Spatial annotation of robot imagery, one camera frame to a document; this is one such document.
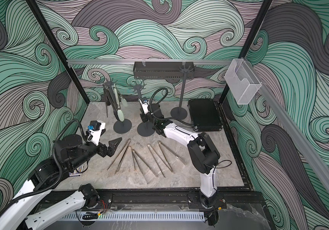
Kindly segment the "black metal tongs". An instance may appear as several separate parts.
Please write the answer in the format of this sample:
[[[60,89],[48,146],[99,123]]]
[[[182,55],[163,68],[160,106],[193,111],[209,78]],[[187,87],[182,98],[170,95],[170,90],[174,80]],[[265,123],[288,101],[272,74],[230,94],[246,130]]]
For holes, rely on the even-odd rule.
[[[105,100],[106,100],[106,108],[108,108],[109,106],[112,106],[114,116],[115,116],[116,120],[119,120],[118,115],[117,115],[117,104],[116,104],[115,96],[114,96],[112,89],[108,86],[105,86],[104,94],[105,94]]]

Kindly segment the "green metal tongs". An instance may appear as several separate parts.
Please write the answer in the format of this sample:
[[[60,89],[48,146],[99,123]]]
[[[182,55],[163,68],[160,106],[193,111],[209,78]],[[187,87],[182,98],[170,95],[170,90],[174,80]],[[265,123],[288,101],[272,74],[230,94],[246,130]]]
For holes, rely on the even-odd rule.
[[[115,96],[115,100],[116,100],[116,104],[117,104],[117,115],[118,115],[118,119],[119,121],[123,122],[125,120],[124,118],[124,114],[121,110],[121,104],[124,107],[128,106],[128,103],[126,101],[126,99],[123,97],[123,95],[119,92],[119,90],[117,89],[116,85],[113,85],[113,92],[114,92],[114,96]]]

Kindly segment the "dark utensil rack stand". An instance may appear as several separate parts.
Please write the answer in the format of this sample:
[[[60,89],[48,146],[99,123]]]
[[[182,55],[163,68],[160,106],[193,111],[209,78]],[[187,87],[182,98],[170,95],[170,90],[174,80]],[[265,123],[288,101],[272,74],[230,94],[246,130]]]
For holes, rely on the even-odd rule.
[[[175,107],[171,110],[170,114],[172,117],[183,120],[187,117],[188,113],[187,111],[182,107],[183,104],[183,97],[184,97],[184,91],[185,91],[185,86],[186,86],[186,80],[188,79],[188,76],[193,77],[193,72],[194,72],[194,66],[193,64],[189,64],[180,68],[181,72],[183,73],[183,79],[182,79],[182,86],[181,86],[181,94],[180,94],[180,100],[179,100],[179,106]]]
[[[124,107],[128,106],[126,99],[119,92],[117,86],[112,81],[105,82],[103,86],[106,111],[108,113],[108,107],[112,106],[114,116],[117,120],[113,126],[114,131],[118,134],[129,132],[132,128],[132,123],[130,120],[124,117],[123,111],[121,109],[122,105]]]
[[[138,94],[138,101],[142,98],[141,90],[144,88],[141,84],[135,84],[133,86],[134,91]],[[137,132],[142,137],[149,137],[154,134],[155,130],[153,129],[153,124],[150,122],[143,123],[141,122],[137,127]]]

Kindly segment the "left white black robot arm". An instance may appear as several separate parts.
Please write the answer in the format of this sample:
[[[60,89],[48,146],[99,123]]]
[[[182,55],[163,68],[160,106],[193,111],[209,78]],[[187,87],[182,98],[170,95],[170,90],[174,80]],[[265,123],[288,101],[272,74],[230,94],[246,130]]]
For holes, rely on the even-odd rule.
[[[82,129],[79,120],[68,122],[57,135],[51,156],[32,170],[17,195],[0,209],[0,230],[43,230],[73,211],[83,207],[93,209],[98,205],[100,196],[97,190],[86,184],[59,203],[30,215],[43,198],[69,178],[70,173],[89,163],[95,155],[112,157],[122,142],[122,138],[117,138],[108,145],[102,144],[100,138],[106,131],[106,124],[100,120],[91,121],[86,131],[81,130],[81,135],[64,136],[75,122]]]

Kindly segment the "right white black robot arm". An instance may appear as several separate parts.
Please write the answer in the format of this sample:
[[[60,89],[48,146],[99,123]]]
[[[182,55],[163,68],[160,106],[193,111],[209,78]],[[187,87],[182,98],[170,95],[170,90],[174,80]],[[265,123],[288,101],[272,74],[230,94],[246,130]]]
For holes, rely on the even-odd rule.
[[[211,137],[205,132],[197,134],[185,130],[170,119],[164,118],[158,104],[150,104],[146,99],[140,99],[139,102],[143,122],[150,122],[157,134],[175,140],[188,149],[191,162],[200,173],[200,202],[205,208],[212,208],[217,196],[215,181],[220,153]]]

